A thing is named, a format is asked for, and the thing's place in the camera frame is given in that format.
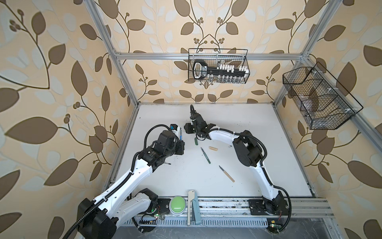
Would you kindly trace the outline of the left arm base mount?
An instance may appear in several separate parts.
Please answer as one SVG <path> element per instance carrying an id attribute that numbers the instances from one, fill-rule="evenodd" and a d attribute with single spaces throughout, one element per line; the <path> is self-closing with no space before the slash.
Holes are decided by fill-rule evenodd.
<path id="1" fill-rule="evenodd" d="M 151 203 L 146 211 L 140 212 L 137 215 L 168 215 L 170 214 L 171 198 L 159 197 L 154 203 Z"/>

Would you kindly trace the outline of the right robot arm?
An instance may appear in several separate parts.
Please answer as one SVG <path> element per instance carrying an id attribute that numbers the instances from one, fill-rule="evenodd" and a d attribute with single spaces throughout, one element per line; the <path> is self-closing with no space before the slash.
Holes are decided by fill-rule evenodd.
<path id="1" fill-rule="evenodd" d="M 193 105 L 190 107 L 190 113 L 191 122 L 185 124 L 187 134 L 195 134 L 197 139 L 217 140 L 232 146 L 239 162 L 253 171 L 263 199 L 263 205 L 259 209 L 269 215 L 290 216 L 291 200 L 287 191 L 273 184 L 264 166 L 268 156 L 265 145 L 248 130 L 233 132 L 212 123 L 207 124 Z"/>

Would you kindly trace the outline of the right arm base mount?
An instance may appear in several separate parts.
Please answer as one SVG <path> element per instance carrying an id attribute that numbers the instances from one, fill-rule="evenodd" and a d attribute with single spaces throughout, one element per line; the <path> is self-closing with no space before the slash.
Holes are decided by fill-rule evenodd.
<path id="1" fill-rule="evenodd" d="M 248 200 L 250 214 L 253 216 L 288 216 L 289 205 L 283 197 L 275 200 L 250 199 Z"/>

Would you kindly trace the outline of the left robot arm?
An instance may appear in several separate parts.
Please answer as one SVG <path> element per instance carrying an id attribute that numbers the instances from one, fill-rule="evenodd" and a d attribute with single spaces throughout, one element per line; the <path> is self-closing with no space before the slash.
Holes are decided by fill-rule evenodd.
<path id="1" fill-rule="evenodd" d="M 122 224 L 139 213 L 156 209 L 158 196 L 149 189 L 131 199 L 127 197 L 168 157 L 184 154 L 181 131 L 175 124 L 167 126 L 157 140 L 134 154 L 131 168 L 114 184 L 93 200 L 84 199 L 78 206 L 76 222 L 64 238 L 78 232 L 85 239 L 111 239 Z"/>

